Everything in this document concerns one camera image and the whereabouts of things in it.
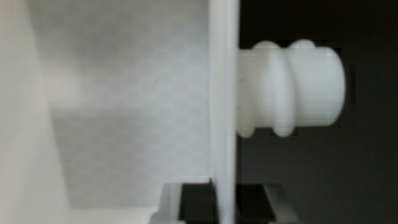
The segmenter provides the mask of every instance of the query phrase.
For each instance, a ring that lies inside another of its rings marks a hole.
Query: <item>white plastic part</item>
[[[239,133],[272,127],[281,137],[295,127],[329,126],[345,102],[340,56],[308,40],[287,49],[262,42],[240,53]]]
[[[70,223],[148,224],[164,184],[212,178],[233,224],[239,91],[246,136],[331,124],[343,84],[324,92],[315,73],[343,74],[335,52],[306,41],[242,51],[239,90],[237,0],[208,2],[210,29],[201,0],[27,2],[0,3],[0,223],[64,224],[70,213]]]

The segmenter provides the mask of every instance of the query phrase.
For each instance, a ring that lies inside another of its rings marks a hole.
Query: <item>white plastic panel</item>
[[[31,0],[75,208],[210,177],[208,1]]]
[[[0,223],[61,224],[68,200],[27,7],[0,1]]]

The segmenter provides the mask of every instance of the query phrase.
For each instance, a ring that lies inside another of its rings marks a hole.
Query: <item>ridged plastic fitting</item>
[[[295,127],[329,126],[345,102],[345,70],[340,56],[308,40],[285,49],[262,42],[240,52],[239,134],[272,127],[288,137]]]

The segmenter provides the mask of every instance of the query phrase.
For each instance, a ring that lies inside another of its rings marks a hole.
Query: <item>black background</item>
[[[283,184],[310,224],[398,223],[398,1],[242,0],[240,36],[333,47],[349,93],[333,127],[240,140],[239,181]]]

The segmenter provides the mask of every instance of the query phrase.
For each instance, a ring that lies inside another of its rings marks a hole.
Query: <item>white surface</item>
[[[75,209],[66,224],[148,224],[157,208]]]
[[[66,191],[27,7],[0,1],[0,223],[61,224]]]
[[[208,1],[29,0],[75,208],[210,177]]]
[[[210,1],[212,168],[221,224],[235,223],[239,1]]]
[[[308,40],[281,49],[272,42],[240,55],[239,132],[272,127],[281,137],[299,126],[329,126],[345,103],[345,71],[331,48]]]

